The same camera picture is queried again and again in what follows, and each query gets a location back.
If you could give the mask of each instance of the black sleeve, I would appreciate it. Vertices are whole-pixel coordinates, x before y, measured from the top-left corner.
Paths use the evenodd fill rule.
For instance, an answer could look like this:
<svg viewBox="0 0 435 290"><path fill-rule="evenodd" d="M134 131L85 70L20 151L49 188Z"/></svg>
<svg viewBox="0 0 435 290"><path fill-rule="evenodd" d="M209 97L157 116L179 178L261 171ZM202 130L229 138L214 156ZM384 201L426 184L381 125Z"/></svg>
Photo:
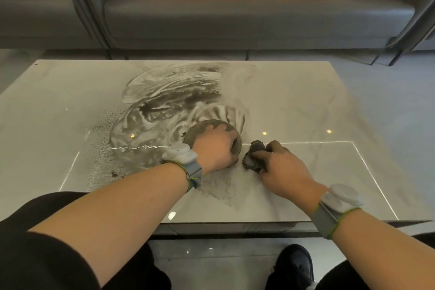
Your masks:
<svg viewBox="0 0 435 290"><path fill-rule="evenodd" d="M99 290L94 272L78 252L34 232L0 232L1 290Z"/></svg>

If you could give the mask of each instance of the person's right arm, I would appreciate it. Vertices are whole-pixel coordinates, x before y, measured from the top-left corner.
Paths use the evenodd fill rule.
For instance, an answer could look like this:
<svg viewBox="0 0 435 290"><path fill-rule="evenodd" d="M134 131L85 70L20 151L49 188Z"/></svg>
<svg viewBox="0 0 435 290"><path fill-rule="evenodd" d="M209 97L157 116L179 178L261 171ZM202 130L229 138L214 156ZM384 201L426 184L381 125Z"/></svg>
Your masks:
<svg viewBox="0 0 435 290"><path fill-rule="evenodd" d="M264 185L311 218L328 188L278 141L268 150L254 153L266 162L268 171L260 173ZM363 210L345 216L332 240L371 289L435 289L435 249Z"/></svg>

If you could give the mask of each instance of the coffee table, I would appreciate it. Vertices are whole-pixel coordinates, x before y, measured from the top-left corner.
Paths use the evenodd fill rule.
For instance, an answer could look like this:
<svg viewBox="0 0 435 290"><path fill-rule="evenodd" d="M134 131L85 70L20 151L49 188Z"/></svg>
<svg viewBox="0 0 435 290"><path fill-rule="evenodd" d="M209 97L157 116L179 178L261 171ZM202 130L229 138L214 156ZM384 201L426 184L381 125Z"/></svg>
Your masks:
<svg viewBox="0 0 435 290"><path fill-rule="evenodd" d="M394 225L431 220L329 62L38 60L0 95L0 219L55 191L92 191L158 164L203 119L278 140L314 178L358 190ZM316 236L309 218L239 162L210 174L155 235Z"/></svg>

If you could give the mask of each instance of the forearm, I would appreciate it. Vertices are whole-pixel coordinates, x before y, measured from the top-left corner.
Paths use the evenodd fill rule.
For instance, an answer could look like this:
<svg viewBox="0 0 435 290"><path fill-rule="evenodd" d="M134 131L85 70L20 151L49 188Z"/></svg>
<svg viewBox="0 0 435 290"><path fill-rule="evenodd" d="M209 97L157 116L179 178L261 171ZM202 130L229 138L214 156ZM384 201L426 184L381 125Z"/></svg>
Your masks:
<svg viewBox="0 0 435 290"><path fill-rule="evenodd" d="M166 163L85 195L30 231L69 244L90 264L103 286L147 241L187 189L183 169Z"/></svg>
<svg viewBox="0 0 435 290"><path fill-rule="evenodd" d="M312 217L327 190L309 182L291 200ZM435 289L435 250L362 210L345 216L332 240L371 289Z"/></svg>

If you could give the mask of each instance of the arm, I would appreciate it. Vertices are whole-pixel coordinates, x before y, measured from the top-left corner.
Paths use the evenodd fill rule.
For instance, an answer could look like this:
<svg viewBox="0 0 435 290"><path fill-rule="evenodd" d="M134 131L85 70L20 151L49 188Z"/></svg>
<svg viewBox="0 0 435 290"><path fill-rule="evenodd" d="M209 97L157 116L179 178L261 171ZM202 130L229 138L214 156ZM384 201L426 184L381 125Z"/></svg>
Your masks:
<svg viewBox="0 0 435 290"><path fill-rule="evenodd" d="M197 137L193 150L203 175L237 162L230 153L236 136L235 131L218 126ZM187 189L184 170L166 163L98 189L30 231L69 244L89 263L103 286L147 241Z"/></svg>
<svg viewBox="0 0 435 290"><path fill-rule="evenodd" d="M311 217L328 188L277 141L268 150L254 153L267 165L264 185ZM371 289L435 289L435 250L362 210L345 216L332 240Z"/></svg>

